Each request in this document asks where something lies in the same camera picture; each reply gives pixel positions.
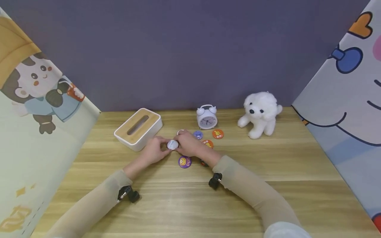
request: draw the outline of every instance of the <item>cartoon girl illustration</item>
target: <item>cartoon girl illustration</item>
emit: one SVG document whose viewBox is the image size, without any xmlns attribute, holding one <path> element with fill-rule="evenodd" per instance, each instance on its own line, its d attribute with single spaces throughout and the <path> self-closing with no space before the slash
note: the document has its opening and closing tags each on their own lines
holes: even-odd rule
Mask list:
<svg viewBox="0 0 381 238">
<path fill-rule="evenodd" d="M 180 158 L 180 162 L 179 163 L 180 163 L 180 166 L 185 166 L 187 164 L 187 159 L 182 157 L 182 158 Z"/>
<path fill-rule="evenodd" d="M 41 134 L 51 134 L 56 129 L 53 115 L 67 121 L 85 98 L 42 52 L 23 60 L 0 91 L 13 101 L 19 116 L 33 115 Z"/>
</svg>

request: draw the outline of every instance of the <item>alarm clock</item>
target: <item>alarm clock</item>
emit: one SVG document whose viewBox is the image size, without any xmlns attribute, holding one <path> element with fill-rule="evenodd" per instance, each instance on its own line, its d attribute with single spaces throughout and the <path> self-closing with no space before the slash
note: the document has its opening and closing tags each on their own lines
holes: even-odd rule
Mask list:
<svg viewBox="0 0 381 238">
<path fill-rule="evenodd" d="M 197 122 L 199 127 L 204 130 L 212 129 L 217 125 L 217 109 L 211 104 L 202 105 L 197 108 Z"/>
</svg>

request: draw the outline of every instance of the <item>blue bow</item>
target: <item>blue bow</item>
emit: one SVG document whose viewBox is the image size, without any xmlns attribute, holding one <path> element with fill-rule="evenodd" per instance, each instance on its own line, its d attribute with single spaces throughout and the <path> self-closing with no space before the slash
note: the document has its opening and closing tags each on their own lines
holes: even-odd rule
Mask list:
<svg viewBox="0 0 381 238">
<path fill-rule="evenodd" d="M 357 47 L 351 47 L 343 51 L 337 45 L 328 59 L 335 59 L 337 70 L 346 74 L 351 73 L 360 65 L 362 57 L 362 50 Z"/>
</svg>

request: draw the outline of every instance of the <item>tissue box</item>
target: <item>tissue box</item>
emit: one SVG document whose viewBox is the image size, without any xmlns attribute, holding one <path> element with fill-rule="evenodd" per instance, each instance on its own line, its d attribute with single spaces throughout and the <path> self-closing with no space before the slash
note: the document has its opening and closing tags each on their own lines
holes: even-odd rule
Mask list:
<svg viewBox="0 0 381 238">
<path fill-rule="evenodd" d="M 144 148 L 147 141 L 162 128 L 162 117 L 146 108 L 140 108 L 116 131 L 114 136 L 135 152 Z"/>
</svg>

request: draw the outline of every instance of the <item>purple wall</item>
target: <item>purple wall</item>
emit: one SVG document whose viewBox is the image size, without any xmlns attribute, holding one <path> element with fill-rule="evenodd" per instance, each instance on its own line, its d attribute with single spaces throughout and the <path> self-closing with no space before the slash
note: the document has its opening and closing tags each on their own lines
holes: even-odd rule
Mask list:
<svg viewBox="0 0 381 238">
<path fill-rule="evenodd" d="M 368 0 L 5 0 L 101 111 L 289 106 Z"/>
</svg>

